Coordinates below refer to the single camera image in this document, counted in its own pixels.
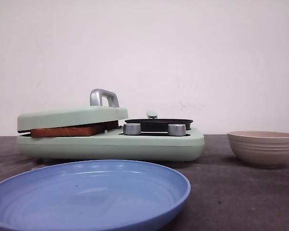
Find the black frying pan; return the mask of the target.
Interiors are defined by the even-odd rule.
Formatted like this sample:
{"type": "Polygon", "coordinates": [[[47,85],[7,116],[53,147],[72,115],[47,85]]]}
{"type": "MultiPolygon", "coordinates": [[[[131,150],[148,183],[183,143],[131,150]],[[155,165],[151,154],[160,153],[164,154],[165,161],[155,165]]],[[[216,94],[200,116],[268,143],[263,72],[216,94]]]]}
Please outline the black frying pan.
{"type": "Polygon", "coordinates": [[[125,120],[128,124],[139,123],[141,132],[167,132],[170,124],[185,125],[185,129],[190,130],[192,122],[192,119],[158,118],[156,111],[147,111],[147,118],[125,120]]]}

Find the blue plate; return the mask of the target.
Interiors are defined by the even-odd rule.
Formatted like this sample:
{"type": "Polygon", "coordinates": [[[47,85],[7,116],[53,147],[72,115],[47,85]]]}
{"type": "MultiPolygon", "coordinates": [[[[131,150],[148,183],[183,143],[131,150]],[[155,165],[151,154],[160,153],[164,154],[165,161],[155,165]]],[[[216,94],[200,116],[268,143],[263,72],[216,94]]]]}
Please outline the blue plate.
{"type": "Polygon", "coordinates": [[[190,191],[183,174],[148,162],[42,167],[0,182],[0,231],[156,231],[190,191]]]}

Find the mint green breakfast maker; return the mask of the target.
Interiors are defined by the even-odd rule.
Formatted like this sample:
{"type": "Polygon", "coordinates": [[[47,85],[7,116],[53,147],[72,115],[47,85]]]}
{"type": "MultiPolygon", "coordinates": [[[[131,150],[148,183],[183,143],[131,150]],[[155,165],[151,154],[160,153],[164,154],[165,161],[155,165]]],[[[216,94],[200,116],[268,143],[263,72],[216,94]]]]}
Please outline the mint green breakfast maker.
{"type": "Polygon", "coordinates": [[[22,154],[44,159],[192,161],[201,156],[204,144],[196,128],[185,136],[157,132],[129,136],[118,128],[88,137],[17,137],[22,154]]]}

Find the silver left control knob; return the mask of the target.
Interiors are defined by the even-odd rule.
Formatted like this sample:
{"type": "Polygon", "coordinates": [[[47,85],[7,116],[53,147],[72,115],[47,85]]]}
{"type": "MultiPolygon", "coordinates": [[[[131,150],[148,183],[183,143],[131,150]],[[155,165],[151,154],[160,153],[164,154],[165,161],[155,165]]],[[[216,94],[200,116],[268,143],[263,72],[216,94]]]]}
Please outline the silver left control knob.
{"type": "Polygon", "coordinates": [[[139,135],[141,134],[141,124],[140,123],[125,123],[123,125],[124,135],[139,135]]]}

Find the cream ribbed bowl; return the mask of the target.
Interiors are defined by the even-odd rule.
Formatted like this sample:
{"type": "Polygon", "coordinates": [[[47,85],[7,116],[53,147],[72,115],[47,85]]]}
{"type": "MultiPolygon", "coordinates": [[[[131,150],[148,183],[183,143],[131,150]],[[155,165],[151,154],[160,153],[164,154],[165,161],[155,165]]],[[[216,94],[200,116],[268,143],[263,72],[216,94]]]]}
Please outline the cream ribbed bowl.
{"type": "Polygon", "coordinates": [[[227,136],[233,153],[245,163],[278,167],[289,162],[289,133],[232,131],[227,136]]]}

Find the mint green hinged lid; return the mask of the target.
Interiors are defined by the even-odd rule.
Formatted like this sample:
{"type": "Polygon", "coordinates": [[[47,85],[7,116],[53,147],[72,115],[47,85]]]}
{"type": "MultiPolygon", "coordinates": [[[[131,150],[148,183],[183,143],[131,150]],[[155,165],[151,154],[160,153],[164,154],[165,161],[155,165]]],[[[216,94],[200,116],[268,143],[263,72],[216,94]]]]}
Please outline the mint green hinged lid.
{"type": "Polygon", "coordinates": [[[128,110],[119,106],[114,92],[94,89],[90,93],[89,106],[19,115],[17,131],[24,133],[36,128],[60,128],[127,118],[128,110]]]}

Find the silver control knob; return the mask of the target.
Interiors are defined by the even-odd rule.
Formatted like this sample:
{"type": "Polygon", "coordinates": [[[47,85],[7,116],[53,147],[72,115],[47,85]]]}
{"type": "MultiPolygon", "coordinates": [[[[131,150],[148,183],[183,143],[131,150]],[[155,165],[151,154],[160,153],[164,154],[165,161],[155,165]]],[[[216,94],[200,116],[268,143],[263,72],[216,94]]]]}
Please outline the silver control knob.
{"type": "Polygon", "coordinates": [[[125,123],[123,125],[124,135],[139,135],[141,134],[141,124],[140,123],[125,123]]]}
{"type": "Polygon", "coordinates": [[[169,136],[185,136],[186,125],[185,124],[168,124],[169,136]]]}

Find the silver right control knob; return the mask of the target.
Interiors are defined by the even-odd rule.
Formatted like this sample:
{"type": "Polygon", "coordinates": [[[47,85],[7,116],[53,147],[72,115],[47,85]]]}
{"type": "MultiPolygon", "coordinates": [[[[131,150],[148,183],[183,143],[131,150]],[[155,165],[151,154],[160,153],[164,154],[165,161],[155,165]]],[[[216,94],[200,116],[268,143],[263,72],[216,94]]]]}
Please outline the silver right control knob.
{"type": "Polygon", "coordinates": [[[169,136],[185,136],[186,125],[185,124],[168,124],[169,136]]]}

